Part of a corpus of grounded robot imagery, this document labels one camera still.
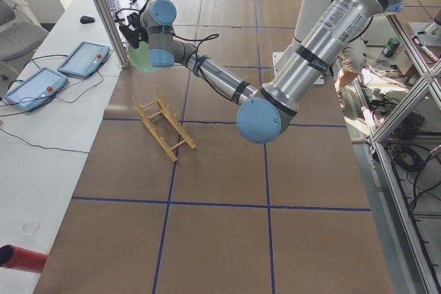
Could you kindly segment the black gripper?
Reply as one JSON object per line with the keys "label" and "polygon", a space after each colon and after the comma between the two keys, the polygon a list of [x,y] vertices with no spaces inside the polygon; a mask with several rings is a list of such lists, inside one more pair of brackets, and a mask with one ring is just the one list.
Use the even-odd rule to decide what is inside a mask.
{"label": "black gripper", "polygon": [[145,40],[145,28],[141,25],[140,18],[139,14],[132,13],[127,17],[127,25],[122,20],[119,21],[120,32],[134,49],[138,49],[140,42]]}

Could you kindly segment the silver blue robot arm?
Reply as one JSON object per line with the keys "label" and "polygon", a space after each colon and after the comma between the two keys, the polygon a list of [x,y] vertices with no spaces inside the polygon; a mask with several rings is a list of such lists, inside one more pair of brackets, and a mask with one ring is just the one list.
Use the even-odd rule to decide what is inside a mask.
{"label": "silver blue robot arm", "polygon": [[301,98],[327,72],[344,46],[355,39],[367,19],[401,9],[402,0],[333,0],[305,39],[291,47],[291,55],[275,78],[260,88],[201,54],[191,41],[176,36],[173,23],[177,11],[170,0],[148,1],[120,31],[135,49],[142,41],[148,44],[147,59],[153,67],[180,63],[237,104],[236,124],[241,135],[263,144],[286,130],[298,113]]}

